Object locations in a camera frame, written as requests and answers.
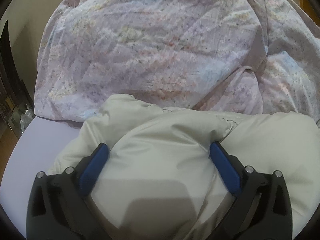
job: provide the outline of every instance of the blue gripper pad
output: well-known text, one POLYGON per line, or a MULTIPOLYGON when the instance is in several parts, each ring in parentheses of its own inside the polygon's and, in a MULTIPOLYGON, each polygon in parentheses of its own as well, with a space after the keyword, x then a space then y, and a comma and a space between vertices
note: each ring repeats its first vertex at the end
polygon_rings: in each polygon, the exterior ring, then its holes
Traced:
POLYGON ((241 179, 226 154, 227 153, 224 153, 216 142, 210 145, 210 158, 218 169, 225 186, 231 194, 239 197, 242 191, 241 179))
POLYGON ((93 152, 92 159, 79 177, 80 196, 90 194, 108 158, 108 146, 101 143, 93 152))

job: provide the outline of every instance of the bed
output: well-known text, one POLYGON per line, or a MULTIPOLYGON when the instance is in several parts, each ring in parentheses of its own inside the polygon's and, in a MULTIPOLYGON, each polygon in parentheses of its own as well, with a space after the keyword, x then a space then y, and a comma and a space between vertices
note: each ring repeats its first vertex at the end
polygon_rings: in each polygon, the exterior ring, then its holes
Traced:
MULTIPOLYGON (((318 11, 317 0, 310 1, 318 11)), ((12 152, 1 182, 0 203, 23 237, 26 237, 27 205, 35 173, 47 171, 57 154, 78 136, 80 128, 81 123, 36 117, 12 152)), ((303 234, 307 234, 317 220, 315 215, 297 239, 303 239, 303 234)))

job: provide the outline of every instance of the pillowcase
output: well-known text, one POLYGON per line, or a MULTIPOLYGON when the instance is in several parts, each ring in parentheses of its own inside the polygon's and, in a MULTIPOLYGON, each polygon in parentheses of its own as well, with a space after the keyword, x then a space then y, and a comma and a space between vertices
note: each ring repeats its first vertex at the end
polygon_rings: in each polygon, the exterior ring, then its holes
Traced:
POLYGON ((302 114, 160 108, 113 95, 84 122, 49 174, 76 166, 106 143, 110 159, 89 205, 112 239, 206 239, 234 200, 209 159, 213 141, 244 166, 282 171, 295 237, 320 202, 319 131, 302 114))

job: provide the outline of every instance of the mattress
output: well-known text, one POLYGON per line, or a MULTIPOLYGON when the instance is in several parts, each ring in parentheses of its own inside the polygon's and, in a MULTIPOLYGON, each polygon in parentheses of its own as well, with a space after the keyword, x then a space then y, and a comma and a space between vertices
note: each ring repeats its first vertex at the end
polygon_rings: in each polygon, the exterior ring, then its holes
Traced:
POLYGON ((37 172, 52 166, 58 153, 78 136, 81 125, 36 117, 14 148, 1 182, 0 203, 24 237, 29 195, 37 172))
POLYGON ((75 167, 103 142, 109 160, 87 201, 111 239, 205 240, 234 200, 208 159, 213 141, 257 172, 282 172, 296 237, 320 202, 319 130, 302 114, 161 108, 112 95, 47 174, 75 167))

